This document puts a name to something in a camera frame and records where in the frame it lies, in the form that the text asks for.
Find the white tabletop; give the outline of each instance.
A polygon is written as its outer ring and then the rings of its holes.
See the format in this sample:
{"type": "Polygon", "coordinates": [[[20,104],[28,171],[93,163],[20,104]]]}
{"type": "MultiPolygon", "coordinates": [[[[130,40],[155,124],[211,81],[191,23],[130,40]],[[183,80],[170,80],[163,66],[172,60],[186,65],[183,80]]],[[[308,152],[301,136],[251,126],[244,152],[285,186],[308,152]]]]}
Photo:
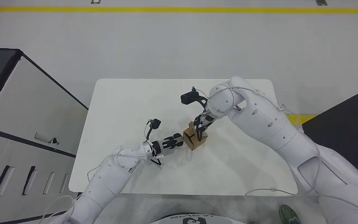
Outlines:
{"type": "MultiPolygon", "coordinates": [[[[209,90],[226,80],[102,79],[96,83],[84,125],[70,190],[83,192],[87,172],[119,146],[137,148],[144,141],[148,119],[162,121],[151,140],[181,133],[202,112],[199,103],[181,104],[192,86],[209,90]]],[[[272,82],[247,80],[276,100],[272,82]]],[[[206,142],[191,151],[185,144],[136,170],[122,193],[244,195],[256,188],[279,188],[296,193],[296,183],[281,157],[223,118],[207,130],[206,142]]],[[[259,194],[280,195],[278,192],[259,194]]]]}

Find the yellow line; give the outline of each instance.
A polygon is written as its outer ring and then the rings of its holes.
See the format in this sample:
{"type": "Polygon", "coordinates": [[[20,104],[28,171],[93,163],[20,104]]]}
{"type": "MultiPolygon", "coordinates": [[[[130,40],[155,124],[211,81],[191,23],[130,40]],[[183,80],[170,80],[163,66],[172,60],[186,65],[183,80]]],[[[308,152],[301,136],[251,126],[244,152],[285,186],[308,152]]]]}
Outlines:
{"type": "Polygon", "coordinates": [[[297,114],[297,116],[293,114],[286,114],[287,118],[290,120],[292,124],[303,124],[312,118],[314,118],[316,115],[313,114],[297,114]]]}
{"type": "Polygon", "coordinates": [[[74,7],[74,6],[0,6],[0,12],[156,12],[156,13],[285,13],[357,14],[358,8],[247,8],[247,7],[74,7]]]}

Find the cardboard box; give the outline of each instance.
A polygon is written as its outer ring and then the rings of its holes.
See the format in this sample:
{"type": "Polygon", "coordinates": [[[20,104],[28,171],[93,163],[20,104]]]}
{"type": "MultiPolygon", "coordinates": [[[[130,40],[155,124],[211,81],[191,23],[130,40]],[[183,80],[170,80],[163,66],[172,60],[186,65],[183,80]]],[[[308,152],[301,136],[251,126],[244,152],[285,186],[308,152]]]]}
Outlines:
{"type": "Polygon", "coordinates": [[[194,150],[204,144],[207,138],[208,135],[206,134],[206,132],[203,132],[201,141],[199,142],[199,140],[197,139],[196,131],[194,130],[193,122],[190,122],[189,127],[183,132],[184,142],[189,146],[191,150],[194,150]]]}

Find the cabinet handle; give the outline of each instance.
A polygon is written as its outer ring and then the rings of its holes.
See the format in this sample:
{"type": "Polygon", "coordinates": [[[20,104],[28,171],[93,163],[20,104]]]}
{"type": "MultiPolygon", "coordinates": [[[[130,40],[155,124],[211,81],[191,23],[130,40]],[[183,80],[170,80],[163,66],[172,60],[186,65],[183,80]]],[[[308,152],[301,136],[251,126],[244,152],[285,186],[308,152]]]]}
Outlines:
{"type": "Polygon", "coordinates": [[[43,139],[41,139],[41,138],[37,137],[37,132],[36,132],[36,134],[35,134],[34,138],[35,138],[36,140],[39,140],[39,141],[45,142],[45,143],[47,143],[47,144],[60,144],[60,142],[59,142],[59,141],[57,141],[57,138],[53,138],[53,139],[51,139],[51,140],[49,140],[49,141],[46,141],[46,140],[43,140],[43,139]]]}

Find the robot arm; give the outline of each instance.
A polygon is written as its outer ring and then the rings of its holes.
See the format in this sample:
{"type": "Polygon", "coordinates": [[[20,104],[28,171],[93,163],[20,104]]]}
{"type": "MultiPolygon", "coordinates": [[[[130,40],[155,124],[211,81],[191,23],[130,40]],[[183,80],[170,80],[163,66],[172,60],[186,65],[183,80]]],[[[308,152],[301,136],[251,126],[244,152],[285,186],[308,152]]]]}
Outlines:
{"type": "Polygon", "coordinates": [[[228,116],[248,136],[269,146],[287,162],[300,194],[325,196],[319,197],[319,204],[328,223],[355,223],[358,208],[352,204],[358,204],[358,170],[336,151],[315,144],[297,130],[284,111],[284,106],[276,105],[244,79],[232,77],[210,90],[204,112],[194,125],[202,132],[215,120],[228,116]],[[246,107],[238,107],[243,101],[246,107]]]}
{"type": "Polygon", "coordinates": [[[152,160],[166,150],[175,150],[183,145],[183,137],[178,133],[162,141],[149,141],[150,132],[160,124],[157,119],[150,122],[147,140],[137,149],[121,148],[107,156],[76,203],[53,219],[51,224],[94,223],[102,210],[123,190],[142,161],[152,160]]]}

